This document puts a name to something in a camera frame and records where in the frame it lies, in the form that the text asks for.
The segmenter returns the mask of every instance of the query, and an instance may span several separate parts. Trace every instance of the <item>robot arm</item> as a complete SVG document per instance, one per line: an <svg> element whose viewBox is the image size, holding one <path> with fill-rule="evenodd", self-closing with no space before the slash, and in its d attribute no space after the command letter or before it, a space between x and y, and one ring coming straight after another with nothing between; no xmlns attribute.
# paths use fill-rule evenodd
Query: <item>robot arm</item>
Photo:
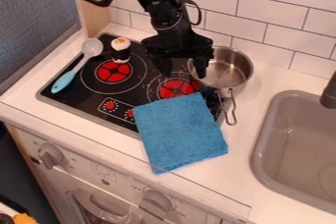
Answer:
<svg viewBox="0 0 336 224"><path fill-rule="evenodd" d="M100 7L109 6L113 0L85 0ZM201 11L191 0L138 0L150 14L151 24L158 35L144 39L141 43L147 50L158 70L169 76L171 58L193 58L198 76L205 77L208 61L213 58L212 40L196 34L192 25L201 22ZM198 19L190 21L186 4L198 9Z"/></svg>

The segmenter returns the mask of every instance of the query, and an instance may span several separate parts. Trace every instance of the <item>metal saucepan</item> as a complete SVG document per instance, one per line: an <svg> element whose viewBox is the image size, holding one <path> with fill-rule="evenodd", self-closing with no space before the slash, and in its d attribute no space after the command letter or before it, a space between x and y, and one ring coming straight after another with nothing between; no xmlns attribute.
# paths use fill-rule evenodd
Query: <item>metal saucepan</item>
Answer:
<svg viewBox="0 0 336 224"><path fill-rule="evenodd" d="M188 61L188 70L193 78L205 86L212 89L221 89L221 91L217 90L217 94L222 104L225 120L230 126L236 125L237 118L235 111L237 105L233 89L235 93L238 93L252 76L253 64L250 58L243 52L233 48L215 47L214 58L210 60L209 66L206 68L205 78L200 79L198 77L193 59ZM227 106L224 106L229 100L232 101L233 105L233 122L229 120Z"/></svg>

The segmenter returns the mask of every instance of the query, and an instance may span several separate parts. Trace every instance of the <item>sink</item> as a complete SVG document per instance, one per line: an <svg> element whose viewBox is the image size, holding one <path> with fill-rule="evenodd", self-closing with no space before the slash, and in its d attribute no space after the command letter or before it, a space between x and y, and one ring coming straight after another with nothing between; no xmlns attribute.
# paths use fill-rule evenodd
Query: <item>sink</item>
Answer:
<svg viewBox="0 0 336 224"><path fill-rule="evenodd" d="M336 110L287 90L271 101L251 167L270 190L336 214Z"/></svg>

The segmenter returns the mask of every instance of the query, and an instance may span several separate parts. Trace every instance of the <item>toy stove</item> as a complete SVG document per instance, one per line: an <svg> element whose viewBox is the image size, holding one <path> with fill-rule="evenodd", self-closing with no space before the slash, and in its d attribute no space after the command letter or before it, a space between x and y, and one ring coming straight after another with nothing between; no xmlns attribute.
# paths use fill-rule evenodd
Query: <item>toy stove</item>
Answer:
<svg viewBox="0 0 336 224"><path fill-rule="evenodd" d="M128 63L111 60L117 51L112 49L111 34L102 34L104 44L101 55L90 58L74 80L62 91L52 93L51 87L64 73L73 69L83 58L79 55L38 93L37 98L93 122L139 137L133 109L136 106L159 99L184 96L202 90L202 84L194 80L187 70L187 59L174 59L170 77L163 76L145 49L132 42L132 56ZM218 97L204 98L217 120L221 107Z"/></svg>

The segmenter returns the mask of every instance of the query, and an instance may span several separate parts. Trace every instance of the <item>blue microfiber cloth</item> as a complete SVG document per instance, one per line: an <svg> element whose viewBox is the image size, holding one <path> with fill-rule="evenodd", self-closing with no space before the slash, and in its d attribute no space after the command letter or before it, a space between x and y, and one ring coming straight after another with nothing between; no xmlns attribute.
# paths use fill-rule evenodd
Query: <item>blue microfiber cloth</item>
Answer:
<svg viewBox="0 0 336 224"><path fill-rule="evenodd" d="M136 107L135 119L155 174L228 152L200 93Z"/></svg>

